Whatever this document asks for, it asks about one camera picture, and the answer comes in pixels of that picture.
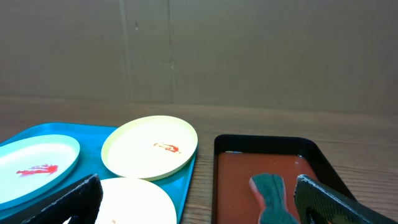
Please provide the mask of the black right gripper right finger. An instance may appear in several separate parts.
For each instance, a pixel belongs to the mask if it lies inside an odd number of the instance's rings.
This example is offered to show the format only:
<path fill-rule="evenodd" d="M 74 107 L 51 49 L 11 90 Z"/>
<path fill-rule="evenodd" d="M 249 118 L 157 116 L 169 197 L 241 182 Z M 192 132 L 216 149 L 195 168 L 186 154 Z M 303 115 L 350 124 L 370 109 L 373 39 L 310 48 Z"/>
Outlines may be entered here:
<path fill-rule="evenodd" d="M 304 174 L 297 177 L 294 201 L 301 223 L 397 224 Z"/>

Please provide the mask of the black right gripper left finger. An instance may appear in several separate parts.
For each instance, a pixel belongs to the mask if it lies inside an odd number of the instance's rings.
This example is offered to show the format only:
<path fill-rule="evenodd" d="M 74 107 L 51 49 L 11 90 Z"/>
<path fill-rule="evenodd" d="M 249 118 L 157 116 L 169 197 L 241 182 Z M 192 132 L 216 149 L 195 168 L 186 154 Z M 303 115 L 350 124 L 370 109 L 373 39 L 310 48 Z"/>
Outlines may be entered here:
<path fill-rule="evenodd" d="M 78 185 L 43 208 L 37 215 L 25 219 L 23 224 L 69 223 L 94 224 L 103 199 L 98 174 L 85 177 Z"/>

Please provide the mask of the yellow plate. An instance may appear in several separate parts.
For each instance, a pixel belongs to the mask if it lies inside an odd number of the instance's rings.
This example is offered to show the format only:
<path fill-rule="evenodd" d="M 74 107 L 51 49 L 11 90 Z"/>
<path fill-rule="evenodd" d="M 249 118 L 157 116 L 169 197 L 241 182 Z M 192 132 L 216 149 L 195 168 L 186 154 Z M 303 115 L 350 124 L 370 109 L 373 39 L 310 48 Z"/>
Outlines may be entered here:
<path fill-rule="evenodd" d="M 146 116 L 114 130 L 101 148 L 101 159 L 120 177 L 153 181 L 182 169 L 197 146 L 197 132 L 188 122 L 173 116 Z"/>
<path fill-rule="evenodd" d="M 95 224 L 177 224 L 173 201 L 152 182 L 118 177 L 102 180 L 101 186 Z"/>

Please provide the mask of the light blue plate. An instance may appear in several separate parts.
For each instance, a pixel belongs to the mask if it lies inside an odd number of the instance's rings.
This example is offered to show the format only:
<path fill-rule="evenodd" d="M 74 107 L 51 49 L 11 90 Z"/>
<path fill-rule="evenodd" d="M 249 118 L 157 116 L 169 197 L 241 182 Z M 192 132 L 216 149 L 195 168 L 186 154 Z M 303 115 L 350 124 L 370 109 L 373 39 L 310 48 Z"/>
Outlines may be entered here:
<path fill-rule="evenodd" d="M 1 147 L 1 210 L 42 195 L 74 168 L 79 142 L 49 134 L 22 139 Z"/>

